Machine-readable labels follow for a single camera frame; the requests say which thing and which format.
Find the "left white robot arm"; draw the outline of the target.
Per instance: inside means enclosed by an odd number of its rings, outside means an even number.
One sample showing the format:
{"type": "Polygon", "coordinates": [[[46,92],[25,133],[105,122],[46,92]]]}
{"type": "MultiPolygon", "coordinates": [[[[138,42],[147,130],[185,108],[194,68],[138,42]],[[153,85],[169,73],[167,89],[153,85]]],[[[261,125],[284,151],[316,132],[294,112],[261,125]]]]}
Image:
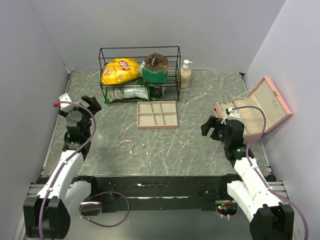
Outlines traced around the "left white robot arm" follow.
{"type": "Polygon", "coordinates": [[[81,97],[88,106],[74,102],[68,94],[53,105],[66,120],[66,133],[60,159],[46,184],[34,197],[23,204],[25,234],[28,238],[63,239],[66,237],[72,214],[82,200],[94,201],[99,188],[94,177],[80,177],[76,173],[84,163],[96,132],[95,114],[102,107],[97,99],[81,97]]]}

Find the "pink jewelry tray insert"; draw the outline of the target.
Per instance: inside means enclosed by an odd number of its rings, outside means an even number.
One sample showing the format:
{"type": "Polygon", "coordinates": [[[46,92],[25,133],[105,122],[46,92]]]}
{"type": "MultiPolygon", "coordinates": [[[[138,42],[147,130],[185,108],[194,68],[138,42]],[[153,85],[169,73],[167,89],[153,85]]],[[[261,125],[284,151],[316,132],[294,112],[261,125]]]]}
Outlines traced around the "pink jewelry tray insert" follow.
{"type": "Polygon", "coordinates": [[[175,101],[139,101],[137,103],[137,129],[177,129],[178,117],[175,101]]]}

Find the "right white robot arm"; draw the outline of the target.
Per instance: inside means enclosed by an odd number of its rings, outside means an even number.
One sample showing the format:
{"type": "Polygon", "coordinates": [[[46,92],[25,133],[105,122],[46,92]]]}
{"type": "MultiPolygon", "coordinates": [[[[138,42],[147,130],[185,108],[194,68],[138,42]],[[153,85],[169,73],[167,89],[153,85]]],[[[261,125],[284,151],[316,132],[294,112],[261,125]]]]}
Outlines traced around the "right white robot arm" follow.
{"type": "Polygon", "coordinates": [[[222,120],[210,116],[201,126],[206,136],[224,145],[226,159],[238,176],[218,187],[223,199],[233,198],[249,221],[254,240],[291,240],[294,228],[294,210],[289,204],[272,194],[270,185],[262,175],[253,153],[247,149],[243,133],[244,124],[235,119],[222,120]]]}

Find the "pink jewelry box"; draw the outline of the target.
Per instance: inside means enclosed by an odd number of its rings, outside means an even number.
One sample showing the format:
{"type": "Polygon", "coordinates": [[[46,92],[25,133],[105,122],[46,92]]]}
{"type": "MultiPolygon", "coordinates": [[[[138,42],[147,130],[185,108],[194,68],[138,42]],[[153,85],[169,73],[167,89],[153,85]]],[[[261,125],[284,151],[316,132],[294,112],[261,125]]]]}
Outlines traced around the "pink jewelry box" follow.
{"type": "Polygon", "coordinates": [[[292,115],[292,111],[268,76],[249,91],[247,96],[215,103],[213,112],[217,118],[227,117],[227,109],[238,108],[239,120],[244,124],[243,138],[252,142],[262,131],[270,132],[292,115]]]}

